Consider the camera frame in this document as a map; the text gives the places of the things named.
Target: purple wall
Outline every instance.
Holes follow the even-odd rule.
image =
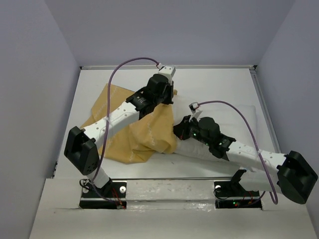
[[[43,0],[0,1],[0,238],[29,237],[79,68]]]
[[[294,0],[45,0],[81,66],[257,64]]]
[[[297,0],[257,73],[283,152],[300,152],[319,173],[319,1]],[[319,233],[319,183],[308,210]]]

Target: black mounting base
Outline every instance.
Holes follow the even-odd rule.
[[[104,197],[112,200],[113,202],[109,202],[103,198],[100,198],[99,195],[97,195],[95,193],[95,191],[93,190],[91,184],[86,183],[85,186],[88,187],[89,190],[87,190],[87,189],[82,190],[81,199],[80,199],[80,203],[79,203],[80,208],[83,208],[83,209],[123,209],[123,208],[126,208],[126,205],[127,205],[127,202],[125,199],[126,188],[127,188],[126,181],[113,181],[111,190],[109,190],[107,193],[105,193],[103,195]],[[114,191],[119,196],[119,199],[121,200],[122,205],[120,205],[117,198],[114,198]]]

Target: black wire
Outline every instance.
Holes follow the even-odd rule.
[[[216,196],[216,189],[214,189],[214,196],[215,196],[215,198],[217,198],[217,199],[219,199],[219,200],[226,200],[227,198],[229,198],[229,197],[226,197],[226,198],[219,198],[219,197],[217,197],[217,196]]]
[[[84,189],[86,189],[86,190],[88,190],[88,191],[91,191],[91,189],[89,188],[89,186],[86,186],[86,184],[87,184],[87,180],[86,180],[86,179],[80,179],[79,184],[80,184],[80,186],[81,186],[82,188],[84,188]]]

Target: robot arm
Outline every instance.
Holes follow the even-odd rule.
[[[301,154],[294,151],[289,154],[263,150],[257,152],[255,148],[222,134],[213,118],[197,120],[201,113],[198,103],[189,107],[193,114],[185,116],[180,124],[174,126],[174,134],[180,140],[194,138],[207,145],[215,157],[241,166],[233,178],[219,188],[223,197],[231,197],[243,191],[272,191],[265,167],[259,158],[261,153],[276,191],[293,202],[306,203],[318,176]]]
[[[153,112],[157,105],[172,104],[174,73],[174,66],[162,67],[149,79],[146,87],[128,97],[110,114],[109,119],[102,118],[83,129],[72,128],[64,155],[92,181],[100,160],[98,148],[104,142],[106,121],[109,121],[108,135],[112,137],[125,126]],[[272,191],[256,149],[222,134],[219,125],[212,118],[204,117],[197,120],[201,113],[197,103],[190,105],[190,108],[193,115],[185,116],[180,124],[175,125],[174,134],[180,140],[194,138],[207,145],[208,150],[217,158],[242,166],[230,181],[223,183],[220,189],[223,196],[231,197],[240,191]],[[266,151],[261,151],[261,154],[276,191],[296,203],[306,203],[318,179],[306,160],[293,151],[288,155]],[[94,184],[101,195],[104,195],[110,190],[112,180],[100,168]]]
[[[115,111],[98,122],[79,129],[73,127],[69,131],[64,155],[70,162],[90,180],[93,180],[100,160],[98,148],[103,145],[106,121],[109,121],[108,136],[112,137],[125,126],[142,119],[154,111],[159,104],[172,104],[174,66],[164,66],[148,81],[146,87],[128,97]],[[95,186],[106,192],[112,180],[99,169],[94,180]]]

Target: white plastic housing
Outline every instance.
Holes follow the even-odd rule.
[[[140,113],[135,110],[135,106],[131,103],[123,102],[116,110],[110,114],[108,138],[114,136],[125,126],[139,120]],[[104,117],[94,124],[84,127],[85,134],[89,138],[95,139],[95,144],[99,148],[103,145],[106,120]]]

